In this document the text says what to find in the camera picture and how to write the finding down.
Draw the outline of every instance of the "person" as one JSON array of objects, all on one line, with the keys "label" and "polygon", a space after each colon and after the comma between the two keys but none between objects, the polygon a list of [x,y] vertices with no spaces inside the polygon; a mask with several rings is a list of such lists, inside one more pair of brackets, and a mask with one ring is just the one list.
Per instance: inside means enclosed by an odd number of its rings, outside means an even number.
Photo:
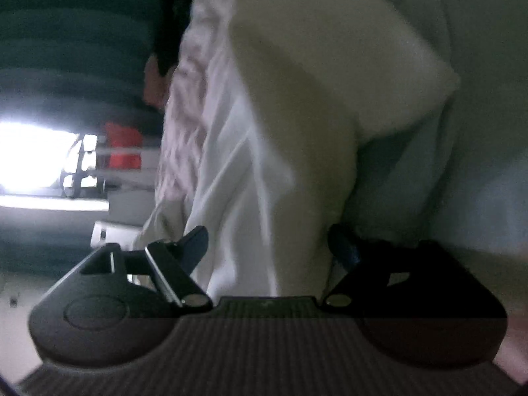
[{"label": "person", "polygon": [[160,0],[160,3],[162,15],[152,53],[145,64],[143,101],[162,111],[178,66],[183,33],[191,20],[192,0]]}]

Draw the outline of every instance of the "white wall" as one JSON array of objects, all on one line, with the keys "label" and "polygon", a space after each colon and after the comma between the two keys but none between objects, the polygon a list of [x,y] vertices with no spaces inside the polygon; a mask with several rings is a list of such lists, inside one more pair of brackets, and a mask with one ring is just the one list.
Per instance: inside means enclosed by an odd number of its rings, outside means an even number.
[{"label": "white wall", "polygon": [[[33,306],[55,283],[54,280],[27,275],[7,274],[0,285],[0,373],[17,382],[41,364],[29,331],[27,320]],[[10,298],[17,306],[10,307]]]}]

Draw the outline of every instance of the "red object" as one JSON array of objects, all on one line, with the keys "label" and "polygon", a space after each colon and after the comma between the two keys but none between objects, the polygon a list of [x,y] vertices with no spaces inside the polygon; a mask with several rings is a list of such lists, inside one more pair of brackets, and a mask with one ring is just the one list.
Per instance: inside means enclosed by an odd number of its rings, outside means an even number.
[{"label": "red object", "polygon": [[[142,147],[143,136],[135,128],[107,122],[105,124],[108,145],[114,147]],[[141,169],[141,154],[112,153],[108,168]]]}]

